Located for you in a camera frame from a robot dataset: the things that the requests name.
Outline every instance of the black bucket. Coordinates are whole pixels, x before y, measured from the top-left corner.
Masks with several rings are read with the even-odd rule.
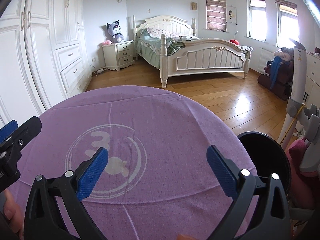
[[[238,139],[256,166],[258,176],[269,177],[272,173],[277,173],[287,194],[291,184],[291,169],[280,145],[259,132],[244,132],[238,135]]]

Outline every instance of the yellow cord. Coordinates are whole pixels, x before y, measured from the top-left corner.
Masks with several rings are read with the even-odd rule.
[[[296,119],[297,119],[297,117],[298,117],[298,115],[300,114],[300,112],[302,111],[302,109],[303,109],[303,108],[305,108],[306,106],[307,106],[306,104],[303,104],[303,105],[300,107],[300,109],[299,109],[298,113],[296,114],[295,118],[292,120],[292,122],[291,122],[291,124],[290,124],[289,128],[288,128],[288,129],[287,129],[287,131],[285,132],[284,137],[282,138],[282,140],[281,140],[281,142],[279,143],[279,145],[281,145],[281,144],[282,144],[282,142],[283,142],[284,138],[287,136],[287,133],[288,133],[288,132],[289,132],[289,130],[291,129],[291,127],[292,127],[292,125],[293,125],[294,120],[296,120]]]

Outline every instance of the purple tablecloth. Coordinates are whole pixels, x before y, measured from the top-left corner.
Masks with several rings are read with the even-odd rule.
[[[11,187],[18,204],[25,209],[36,175],[60,177],[105,147],[108,165],[83,203],[108,240],[175,240],[179,233],[206,239],[232,202],[206,161],[212,144],[239,168],[256,172],[240,141],[215,114],[166,90],[92,90],[40,119],[42,132],[23,150],[21,178]],[[71,222],[66,224],[75,233]]]

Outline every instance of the radiator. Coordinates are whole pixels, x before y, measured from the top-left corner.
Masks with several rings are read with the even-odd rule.
[[[270,52],[264,48],[260,48],[261,54],[260,54],[260,60],[258,69],[260,72],[264,73],[264,68],[267,65],[267,61],[273,60],[275,56],[273,55],[273,52]]]

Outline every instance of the footboard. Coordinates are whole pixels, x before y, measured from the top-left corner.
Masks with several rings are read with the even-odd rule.
[[[214,72],[249,71],[250,51],[244,51],[235,44],[222,39],[200,39],[185,41],[185,48],[167,56],[166,37],[161,36],[160,77],[165,88],[170,76]]]

